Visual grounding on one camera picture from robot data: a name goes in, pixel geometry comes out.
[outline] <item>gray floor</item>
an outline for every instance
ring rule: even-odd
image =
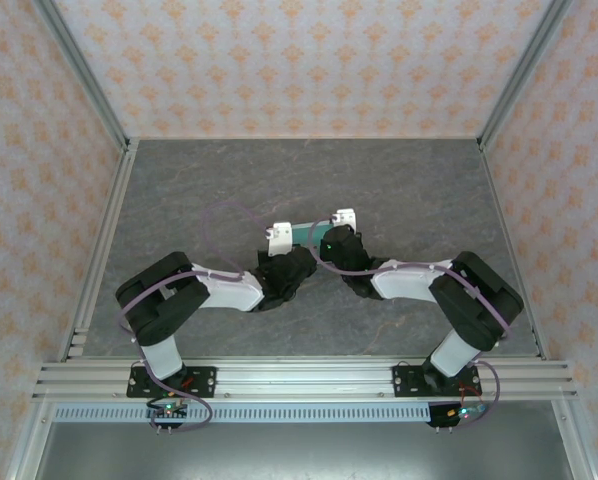
[[[471,140],[142,141],[130,177],[85,355],[134,355],[113,319],[114,292],[174,250],[227,269],[201,241],[200,213],[232,200],[265,224],[311,222],[338,208],[357,212],[370,254],[439,261],[472,250],[516,285],[512,261],[477,145]],[[218,210],[214,244],[244,268],[266,241],[239,211]],[[426,356],[450,326],[436,305],[356,297],[320,270],[296,298],[263,314],[203,310],[179,330],[182,354]],[[493,353],[537,353],[530,323]]]
[[[452,435],[423,423],[55,424],[37,480],[572,480],[550,402],[502,403]]]

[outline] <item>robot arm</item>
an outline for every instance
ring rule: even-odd
[[[190,271],[202,273],[166,284],[126,314],[154,375],[172,388],[178,388],[186,372],[174,333],[195,311],[202,308],[234,308],[243,312],[270,310],[291,300],[301,282],[315,270],[316,262],[304,247],[275,255],[242,275],[211,271],[191,263],[184,253],[174,252],[124,283],[116,297],[123,308],[173,275]]]
[[[370,257],[361,235],[347,226],[328,231],[321,240],[320,257],[345,271],[390,270],[367,276],[342,278],[362,297],[376,300],[412,298],[437,303],[453,329],[422,366],[423,377],[435,392],[452,385],[456,376],[477,355],[490,351],[503,336],[502,325],[450,275],[422,266],[398,269],[397,260]],[[521,297],[481,258],[462,252],[454,260],[437,264],[461,275],[475,287],[510,325],[523,310]]]

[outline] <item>orange pattern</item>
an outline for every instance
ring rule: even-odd
[[[57,3],[130,136],[474,138],[550,2]]]
[[[598,0],[573,3],[488,157],[535,317],[586,387],[598,449]]]
[[[0,0],[0,479],[68,327],[117,157],[33,2]]]

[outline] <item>black mounting plate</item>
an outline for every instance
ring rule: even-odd
[[[186,369],[188,374],[186,380],[190,378],[192,380],[186,384],[185,389],[182,391],[200,398],[214,398],[215,386],[217,384],[217,368],[187,365]],[[151,380],[146,367],[137,366],[130,369],[126,396],[128,398],[165,398],[168,396],[168,392]]]
[[[395,397],[461,397],[459,383],[470,386],[481,395],[481,380],[477,367],[465,367],[455,377],[456,382],[441,392],[435,391],[425,381],[421,365],[397,365],[392,367],[392,386]],[[466,397],[476,397],[474,392],[466,390]]]

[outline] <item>enclosure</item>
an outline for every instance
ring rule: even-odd
[[[397,394],[439,305],[320,266],[178,329],[215,416],[154,435],[117,289],[175,251],[254,271],[258,223],[343,208],[371,255],[472,251],[523,297],[488,419],[435,435],[439,398]],[[598,478],[598,0],[0,1],[0,478],[93,469]]]

